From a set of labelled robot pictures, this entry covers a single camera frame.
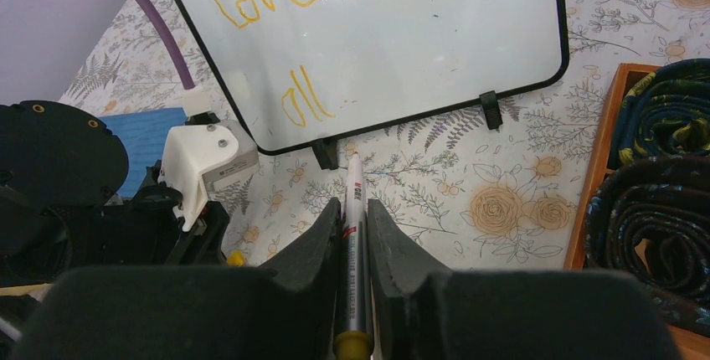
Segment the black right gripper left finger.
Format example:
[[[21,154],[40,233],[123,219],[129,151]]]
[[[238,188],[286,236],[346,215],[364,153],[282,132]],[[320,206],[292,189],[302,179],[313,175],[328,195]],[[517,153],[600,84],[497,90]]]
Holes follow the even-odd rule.
[[[22,328],[12,359],[325,359],[341,204],[260,266],[73,270]]]

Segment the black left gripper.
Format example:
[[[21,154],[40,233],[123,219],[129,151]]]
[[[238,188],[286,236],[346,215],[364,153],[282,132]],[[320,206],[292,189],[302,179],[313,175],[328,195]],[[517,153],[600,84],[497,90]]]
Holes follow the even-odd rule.
[[[158,177],[162,162],[146,169],[135,196],[122,204],[102,207],[57,207],[65,227],[67,266],[89,265],[224,265],[221,251],[229,215],[209,201],[189,231],[173,209],[182,195]]]

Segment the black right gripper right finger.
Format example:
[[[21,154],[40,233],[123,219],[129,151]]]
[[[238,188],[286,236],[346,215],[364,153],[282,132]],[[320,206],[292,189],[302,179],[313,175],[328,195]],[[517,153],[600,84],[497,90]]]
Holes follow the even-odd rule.
[[[463,271],[368,203],[378,345],[387,359],[678,359],[642,286],[614,271]]]

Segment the yellow marker cap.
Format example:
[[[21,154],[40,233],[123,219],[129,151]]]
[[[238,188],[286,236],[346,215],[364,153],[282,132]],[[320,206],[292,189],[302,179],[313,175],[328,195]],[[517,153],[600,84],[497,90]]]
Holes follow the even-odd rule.
[[[226,259],[226,263],[229,266],[243,267],[248,265],[248,260],[241,251],[236,250]]]

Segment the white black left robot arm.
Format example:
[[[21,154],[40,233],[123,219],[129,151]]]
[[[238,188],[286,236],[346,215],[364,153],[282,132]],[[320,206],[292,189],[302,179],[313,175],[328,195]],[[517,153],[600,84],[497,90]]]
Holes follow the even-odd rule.
[[[188,190],[169,179],[168,162],[157,159],[123,197],[130,157],[103,120],[51,101],[3,106],[2,295],[85,266],[223,264],[226,210],[206,201],[189,221]]]

